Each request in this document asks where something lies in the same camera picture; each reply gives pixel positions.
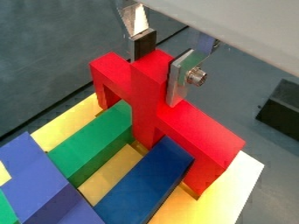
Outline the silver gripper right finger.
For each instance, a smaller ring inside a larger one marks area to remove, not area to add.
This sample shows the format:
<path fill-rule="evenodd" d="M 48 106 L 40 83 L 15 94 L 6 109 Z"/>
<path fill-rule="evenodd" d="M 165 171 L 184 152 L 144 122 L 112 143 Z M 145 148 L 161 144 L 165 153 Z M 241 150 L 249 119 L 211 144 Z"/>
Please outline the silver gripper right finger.
<path fill-rule="evenodd" d="M 191 48 L 169 62 L 165 103 L 175 107 L 185 98 L 188 85 L 199 87 L 207 80 L 201 70 L 203 61 L 211 56 L 220 41 L 208 34 L 196 31 L 191 34 Z"/>

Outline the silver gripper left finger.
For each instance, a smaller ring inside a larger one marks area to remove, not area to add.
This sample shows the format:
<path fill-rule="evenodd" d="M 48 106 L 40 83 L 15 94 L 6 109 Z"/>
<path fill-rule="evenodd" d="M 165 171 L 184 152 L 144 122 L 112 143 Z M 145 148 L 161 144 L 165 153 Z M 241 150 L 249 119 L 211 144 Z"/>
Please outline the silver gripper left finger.
<path fill-rule="evenodd" d="M 139 2 L 116 2 L 116 10 L 128 36 L 131 61 L 155 50 L 156 30 L 148 25 L 145 8 Z"/>

